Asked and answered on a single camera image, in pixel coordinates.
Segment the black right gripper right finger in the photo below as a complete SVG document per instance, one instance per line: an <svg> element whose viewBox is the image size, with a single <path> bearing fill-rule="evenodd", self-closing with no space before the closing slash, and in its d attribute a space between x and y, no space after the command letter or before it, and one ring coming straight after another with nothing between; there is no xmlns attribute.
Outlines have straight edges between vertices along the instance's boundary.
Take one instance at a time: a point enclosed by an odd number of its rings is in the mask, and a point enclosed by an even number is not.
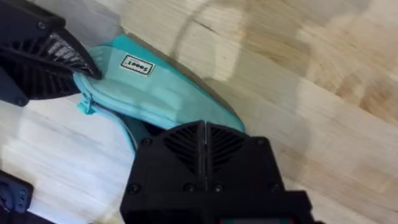
<svg viewBox="0 0 398 224"><path fill-rule="evenodd" d="M285 186L270 141L206 124L208 187L214 192L280 193Z"/></svg>

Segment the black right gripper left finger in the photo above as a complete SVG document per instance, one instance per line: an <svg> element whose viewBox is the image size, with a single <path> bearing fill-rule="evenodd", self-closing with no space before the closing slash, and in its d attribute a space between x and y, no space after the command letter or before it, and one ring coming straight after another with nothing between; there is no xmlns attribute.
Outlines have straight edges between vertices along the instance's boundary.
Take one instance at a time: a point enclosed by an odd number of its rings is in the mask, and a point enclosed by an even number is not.
<svg viewBox="0 0 398 224"><path fill-rule="evenodd" d="M127 181L127 195L206 193L205 122L170 129L144 124Z"/></svg>

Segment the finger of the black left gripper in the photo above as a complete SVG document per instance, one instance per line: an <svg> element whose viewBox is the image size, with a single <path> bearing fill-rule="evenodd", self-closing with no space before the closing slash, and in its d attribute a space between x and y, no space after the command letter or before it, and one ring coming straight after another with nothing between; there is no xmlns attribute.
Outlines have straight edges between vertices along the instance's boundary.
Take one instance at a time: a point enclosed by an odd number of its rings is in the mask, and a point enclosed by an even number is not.
<svg viewBox="0 0 398 224"><path fill-rule="evenodd" d="M1 0L1 56L65 75L102 74L83 45L66 29L66 20L32 2Z"/></svg>
<svg viewBox="0 0 398 224"><path fill-rule="evenodd" d="M25 107L30 100L51 100L79 92L72 71L1 53L1 101Z"/></svg>

